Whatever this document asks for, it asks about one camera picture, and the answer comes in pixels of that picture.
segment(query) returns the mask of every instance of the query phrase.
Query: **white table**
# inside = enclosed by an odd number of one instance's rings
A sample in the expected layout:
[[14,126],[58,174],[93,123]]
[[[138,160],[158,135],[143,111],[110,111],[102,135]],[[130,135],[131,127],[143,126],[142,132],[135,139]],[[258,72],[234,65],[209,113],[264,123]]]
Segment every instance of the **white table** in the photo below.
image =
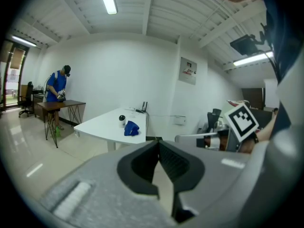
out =
[[[126,124],[132,121],[139,126],[139,134],[125,136],[124,128],[119,127],[119,116],[126,117]],[[100,139],[107,140],[108,151],[116,150],[116,143],[133,144],[146,141],[146,114],[124,108],[118,108],[74,127],[79,133],[85,133]]]

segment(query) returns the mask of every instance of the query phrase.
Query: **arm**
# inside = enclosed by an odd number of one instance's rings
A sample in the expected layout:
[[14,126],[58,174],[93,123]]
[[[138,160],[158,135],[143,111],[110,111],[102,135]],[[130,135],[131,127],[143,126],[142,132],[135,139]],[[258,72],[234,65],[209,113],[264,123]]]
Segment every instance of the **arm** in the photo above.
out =
[[47,85],[49,90],[57,97],[58,93],[56,92],[55,88],[54,88],[54,82],[55,82],[55,73],[53,73],[51,75],[51,77],[49,78]]
[[[261,141],[267,141],[270,139],[270,135],[272,132],[272,129],[276,122],[276,115],[271,119],[271,121],[267,124],[265,128],[263,128],[261,131],[259,131],[256,136],[259,142]],[[239,152],[241,153],[251,153],[253,148],[255,146],[255,142],[253,140],[247,140],[243,142]]]
[[57,97],[58,93],[56,92],[56,90],[54,89],[54,87],[49,85],[48,88]]

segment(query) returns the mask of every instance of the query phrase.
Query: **tiled floor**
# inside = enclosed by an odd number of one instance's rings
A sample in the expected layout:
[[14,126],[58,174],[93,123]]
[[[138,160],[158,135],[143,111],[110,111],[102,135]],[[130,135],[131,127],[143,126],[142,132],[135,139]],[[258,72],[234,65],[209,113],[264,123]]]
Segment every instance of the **tiled floor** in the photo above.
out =
[[[77,137],[65,123],[57,149],[51,137],[46,141],[44,123],[25,114],[18,118],[19,110],[7,111],[0,119],[1,160],[16,188],[35,200],[83,162],[108,152],[106,141],[83,134]],[[160,204],[170,214],[173,186],[160,164],[155,169],[153,184],[159,187]]]

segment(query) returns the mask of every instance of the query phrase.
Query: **ceiling beam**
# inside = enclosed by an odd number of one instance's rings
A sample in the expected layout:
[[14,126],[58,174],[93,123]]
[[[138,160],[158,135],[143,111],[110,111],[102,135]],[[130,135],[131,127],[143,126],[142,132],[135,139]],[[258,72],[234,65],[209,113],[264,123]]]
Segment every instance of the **ceiling beam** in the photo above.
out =
[[74,0],[60,0],[61,4],[71,11],[73,16],[79,21],[79,24],[83,28],[84,32],[90,34],[92,27],[76,5]]
[[232,29],[237,24],[240,24],[251,17],[266,11],[266,7],[263,1],[256,0],[246,7],[244,7],[239,12],[233,14],[230,18],[222,22],[219,26],[215,27],[210,33],[202,38],[199,42],[199,47],[202,48],[208,43],[212,42],[216,38],[220,37],[222,34],[226,33],[228,30]]
[[20,20],[22,20],[23,22],[25,22],[32,28],[38,30],[39,32],[41,32],[42,34],[44,34],[45,36],[47,36],[54,42],[58,43],[60,41],[60,37],[58,37],[54,32],[52,32],[51,30],[49,30],[48,28],[44,27],[42,24],[37,22],[37,20],[35,20],[31,16],[29,16],[27,14],[22,15],[20,17]]
[[147,28],[148,28],[148,20],[149,20],[149,15],[150,15],[150,9],[151,9],[151,4],[152,0],[146,0],[144,3],[144,8],[143,8],[143,20],[142,20],[142,34],[146,35],[147,34]]

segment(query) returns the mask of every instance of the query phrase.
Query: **person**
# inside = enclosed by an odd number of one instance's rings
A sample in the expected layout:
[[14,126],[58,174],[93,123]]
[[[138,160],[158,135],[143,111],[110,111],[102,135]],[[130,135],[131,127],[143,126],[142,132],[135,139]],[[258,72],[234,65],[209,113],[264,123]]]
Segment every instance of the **person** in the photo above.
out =
[[[65,65],[61,70],[52,73],[51,77],[47,82],[48,86],[48,94],[47,94],[47,102],[58,102],[58,95],[65,92],[67,77],[70,76],[71,67],[69,65]],[[59,124],[59,114],[60,109],[55,110],[55,123],[56,127],[60,130],[64,130],[63,126]]]
[[[275,71],[278,83],[285,77],[294,65],[304,44],[304,26],[294,8],[301,0],[263,0],[267,8],[266,20],[268,43],[274,53]],[[291,125],[289,116],[280,103],[280,112],[273,117],[268,126],[257,134],[258,141],[269,140],[273,135]],[[245,142],[241,152],[251,152],[254,148],[252,141]]]
[[274,109],[274,115],[277,115],[277,112],[279,111],[279,109],[276,107],[275,109]]

